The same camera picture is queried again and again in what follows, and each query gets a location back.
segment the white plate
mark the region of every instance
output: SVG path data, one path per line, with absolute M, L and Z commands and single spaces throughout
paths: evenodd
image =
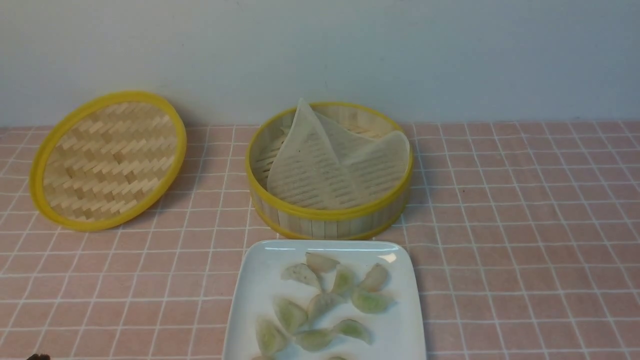
M 306 308 L 317 290 L 295 281 L 280 279 L 289 265 L 305 262 L 306 252 L 325 254 L 352 268 L 357 281 L 375 264 L 389 270 L 390 280 L 382 289 L 396 303 L 381 315 L 366 315 L 351 302 L 339 305 L 322 317 L 316 327 L 331 327 L 345 318 L 363 323 L 371 332 L 371 346 L 340 336 L 327 349 L 312 353 L 295 344 L 276 355 L 277 360 L 426 359 L 424 328 L 415 274 L 406 251 L 382 241 L 274 240 L 262 241 L 246 253 L 236 285 L 222 360 L 251 360 L 260 354 L 255 339 L 256 319 L 268 316 L 278 323 L 272 301 L 282 296 Z M 331 289 L 335 271 L 322 276 L 323 288 Z

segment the dumpling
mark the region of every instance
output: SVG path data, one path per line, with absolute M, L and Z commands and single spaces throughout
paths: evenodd
M 287 338 L 271 320 L 258 320 L 255 337 L 262 356 L 272 356 L 287 347 Z
M 329 329 L 303 331 L 296 335 L 296 344 L 306 351 L 320 351 L 333 341 L 335 334 Z
M 320 280 L 316 273 L 311 271 L 306 264 L 295 264 L 284 269 L 282 272 L 282 280 L 293 280 L 302 282 L 303 284 L 313 286 L 314 288 L 322 291 L 320 286 Z
M 338 270 L 335 273 L 335 280 L 333 281 L 333 289 L 331 292 L 342 295 L 353 288 L 355 274 L 351 269 L 342 264 L 339 264 L 336 268 Z
M 307 307 L 309 323 L 313 323 L 320 316 L 343 303 L 345 303 L 344 299 L 336 293 L 320 293 L 314 296 Z
M 345 319 L 333 327 L 336 334 L 359 339 L 371 345 L 371 335 L 364 325 L 352 319 Z
M 289 334 L 294 334 L 307 322 L 307 311 L 289 299 L 274 300 L 273 311 L 284 331 Z
M 323 255 L 314 254 L 313 252 L 307 253 L 307 265 L 317 274 L 332 271 L 339 263 L 339 261 Z
M 365 275 L 364 280 L 360 283 L 360 287 L 369 291 L 374 292 L 382 289 L 382 286 L 387 281 L 387 277 L 389 277 L 389 272 L 387 269 L 380 265 L 375 264 L 367 275 Z
M 370 293 L 361 288 L 355 288 L 351 294 L 351 302 L 356 309 L 365 314 L 377 314 L 387 309 L 393 299 L 380 293 Z

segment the pink tiled countertop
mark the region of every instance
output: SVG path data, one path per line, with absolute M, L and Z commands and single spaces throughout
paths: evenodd
M 431 359 L 640 359 L 640 122 L 407 124 L 402 218 Z M 254 127 L 188 130 L 152 210 L 73 233 L 37 215 L 46 128 L 0 129 L 0 357 L 219 359 L 252 209 Z

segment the bamboo steamer lid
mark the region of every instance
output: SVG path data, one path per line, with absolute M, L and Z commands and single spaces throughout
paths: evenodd
M 163 98 L 120 92 L 69 114 L 40 146 L 30 189 L 38 210 L 69 229 L 98 231 L 145 211 L 186 151 L 184 124 Z

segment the yellow plastic rim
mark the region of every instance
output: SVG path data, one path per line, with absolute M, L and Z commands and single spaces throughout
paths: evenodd
M 104 108 L 109 105 L 117 104 L 120 102 L 145 102 L 158 107 L 165 112 L 175 127 L 177 136 L 177 145 L 175 150 L 174 161 L 171 167 L 167 171 L 166 175 L 160 180 L 160 183 L 156 186 L 156 189 L 146 196 L 143 200 L 133 206 L 130 210 L 115 216 L 113 218 L 83 222 L 72 220 L 59 215 L 55 212 L 46 201 L 43 188 L 44 171 L 47 165 L 47 160 L 51 155 L 56 144 L 60 141 L 62 136 L 71 129 L 76 123 L 83 120 L 87 115 Z M 38 152 L 33 160 L 31 166 L 31 173 L 29 174 L 29 190 L 31 192 L 31 198 L 33 200 L 36 209 L 39 210 L 44 217 L 49 220 L 66 227 L 67 229 L 77 231 L 100 231 L 116 227 L 123 224 L 134 217 L 140 215 L 146 209 L 151 207 L 160 197 L 169 189 L 169 186 L 178 176 L 182 162 L 184 161 L 184 155 L 187 151 L 187 133 L 184 129 L 184 124 L 180 119 L 180 116 L 175 111 L 173 106 L 164 98 L 141 91 L 126 91 L 117 92 L 113 94 L 107 94 L 102 97 L 98 97 L 90 102 L 75 109 L 72 113 L 68 114 L 53 130 L 47 135 L 45 140 L 40 145 Z
M 390 118 L 388 118 L 386 115 L 367 108 L 365 106 L 362 105 L 358 105 L 358 104 L 350 104 L 348 102 L 313 102 L 309 104 L 312 108 L 314 106 L 347 106 L 350 108 L 356 108 L 362 111 L 366 111 L 368 113 L 371 113 L 373 115 L 378 116 L 379 118 L 383 119 L 384 121 L 388 122 L 395 130 L 398 131 L 402 131 L 404 133 L 404 131 L 402 130 L 402 128 L 396 124 L 396 122 L 394 122 L 393 120 L 391 120 Z M 409 185 L 410 181 L 411 181 L 411 173 L 413 171 L 413 149 L 409 149 L 409 164 L 406 168 L 406 172 L 404 173 L 404 176 L 402 178 L 402 181 L 393 189 L 391 190 L 391 192 L 389 192 L 388 194 L 386 194 L 384 197 L 376 200 L 376 201 L 372 201 L 369 202 L 367 204 L 363 204 L 360 206 L 356 206 L 354 208 L 349 208 L 349 209 L 340 209 L 340 210 L 318 210 L 318 209 L 307 209 L 307 208 L 301 208 L 299 206 L 295 206 L 293 204 L 289 204 L 288 202 L 282 201 L 280 199 L 278 199 L 277 197 L 271 195 L 269 192 L 267 192 L 267 190 L 265 188 L 263 188 L 260 183 L 258 183 L 258 180 L 255 178 L 255 176 L 253 175 L 253 170 L 251 169 L 251 161 L 250 161 L 250 154 L 251 154 L 251 149 L 258 137 L 258 135 L 266 128 L 268 127 L 272 122 L 278 120 L 280 117 L 283 117 L 284 115 L 287 115 L 289 113 L 295 113 L 296 112 L 296 108 L 291 108 L 288 110 L 285 110 L 281 113 L 279 113 L 278 115 L 275 115 L 274 117 L 270 118 L 269 120 L 267 120 L 267 122 L 265 122 L 262 126 L 260 126 L 260 128 L 258 129 L 258 131 L 256 131 L 256 133 L 253 135 L 251 142 L 249 143 L 249 147 L 246 150 L 246 156 L 244 157 L 244 167 L 246 169 L 246 173 L 247 173 L 247 177 L 249 179 L 249 186 L 251 186 L 251 188 L 256 192 L 256 194 L 258 194 L 258 196 L 267 202 L 267 204 L 273 206 L 274 208 L 280 210 L 280 211 L 284 211 L 285 213 L 288 214 L 292 214 L 294 216 L 297 217 L 301 217 L 301 218 L 306 218 L 309 220 L 322 220 L 322 221 L 340 221 L 340 220 L 349 220 L 352 218 L 358 218 L 358 217 L 362 217 L 368 214 L 371 214 L 373 212 L 375 212 L 376 210 L 379 210 L 381 208 L 384 208 L 386 205 L 389 205 L 392 201 L 394 201 L 398 196 L 400 196 L 400 194 L 406 189 L 406 187 Z
M 383 233 L 385 230 L 387 230 L 389 227 L 391 227 L 391 225 L 393 225 L 402 215 L 404 208 L 406 207 L 406 203 L 407 201 L 404 202 L 404 204 L 402 205 L 402 208 L 400 209 L 400 211 L 398 211 L 398 214 L 394 215 L 394 217 L 392 217 L 389 221 L 385 222 L 384 224 L 382 224 L 382 226 L 377 227 L 371 231 L 367 231 L 366 233 L 362 233 L 362 234 L 358 234 L 358 235 L 352 235 L 352 236 L 348 236 L 346 238 L 339 238 L 339 239 L 317 239 L 317 238 L 311 238 L 309 236 L 304 236 L 304 235 L 300 235 L 300 234 L 296 234 L 296 233 L 292 233 L 291 231 L 283 228 L 282 226 L 274 223 L 273 221 L 271 221 L 270 218 L 268 218 L 259 208 L 255 208 L 255 212 L 258 214 L 258 216 L 262 219 L 262 221 L 264 221 L 265 224 L 267 224 L 268 227 L 270 227 L 272 230 L 274 230 L 276 233 L 286 237 L 287 239 L 290 240 L 369 240 L 371 238 L 373 238 L 374 236 L 380 235 L 381 233 Z

